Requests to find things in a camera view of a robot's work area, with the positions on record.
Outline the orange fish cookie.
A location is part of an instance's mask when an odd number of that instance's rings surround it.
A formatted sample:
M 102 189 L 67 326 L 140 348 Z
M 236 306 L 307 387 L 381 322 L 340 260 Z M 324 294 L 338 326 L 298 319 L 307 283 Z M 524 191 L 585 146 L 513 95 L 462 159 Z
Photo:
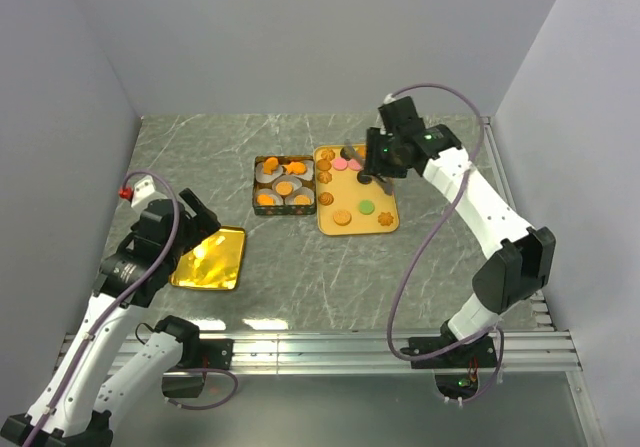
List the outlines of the orange fish cookie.
M 263 174 L 267 176 L 278 174 L 281 171 L 279 159 L 277 157 L 268 157 L 262 164 Z
M 292 161 L 284 165 L 284 169 L 288 175 L 301 176 L 307 172 L 307 166 L 301 161 Z

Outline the green cookie tin box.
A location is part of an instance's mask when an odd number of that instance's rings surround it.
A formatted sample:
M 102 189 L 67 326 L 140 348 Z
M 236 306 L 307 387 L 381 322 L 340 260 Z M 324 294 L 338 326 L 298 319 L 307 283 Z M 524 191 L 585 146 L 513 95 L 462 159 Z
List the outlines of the green cookie tin box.
M 257 216 L 309 216 L 317 211 L 315 162 L 309 155 L 254 159 L 252 207 Z

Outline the round orange chip cookie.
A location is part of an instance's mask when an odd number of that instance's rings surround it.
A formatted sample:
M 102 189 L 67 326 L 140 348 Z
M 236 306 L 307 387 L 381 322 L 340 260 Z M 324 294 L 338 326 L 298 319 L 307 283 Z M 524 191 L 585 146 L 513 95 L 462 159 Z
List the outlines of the round orange chip cookie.
M 283 197 L 290 195 L 294 190 L 294 185 L 289 181 L 279 182 L 274 186 L 274 190 Z

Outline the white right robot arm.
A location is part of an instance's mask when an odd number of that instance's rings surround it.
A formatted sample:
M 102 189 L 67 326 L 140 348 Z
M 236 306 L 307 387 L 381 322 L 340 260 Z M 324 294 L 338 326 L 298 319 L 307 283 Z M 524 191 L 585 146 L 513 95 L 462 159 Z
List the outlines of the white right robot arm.
M 458 214 L 485 257 L 472 278 L 470 298 L 443 324 L 438 349 L 421 355 L 389 349 L 404 361 L 441 356 L 462 366 L 502 314 L 548 283 L 556 239 L 510 207 L 477 170 L 475 155 L 447 126 L 427 126 L 410 97 L 388 96 L 378 111 L 382 125 L 366 133 L 364 173 L 377 180 L 400 179 L 415 170 L 447 200 L 441 219 Z

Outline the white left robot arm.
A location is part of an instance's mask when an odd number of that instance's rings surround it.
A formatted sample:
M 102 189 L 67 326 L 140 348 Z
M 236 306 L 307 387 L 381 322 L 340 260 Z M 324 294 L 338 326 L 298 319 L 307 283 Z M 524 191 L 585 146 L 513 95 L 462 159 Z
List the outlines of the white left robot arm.
M 217 216 L 190 189 L 165 198 L 144 180 L 120 194 L 139 219 L 101 264 L 81 328 L 46 389 L 27 412 L 4 422 L 1 436 L 15 445 L 108 446 L 126 408 L 165 372 L 201 372 L 205 366 L 198 326 L 168 316 L 141 352 L 109 373 L 180 258 L 220 229 Z

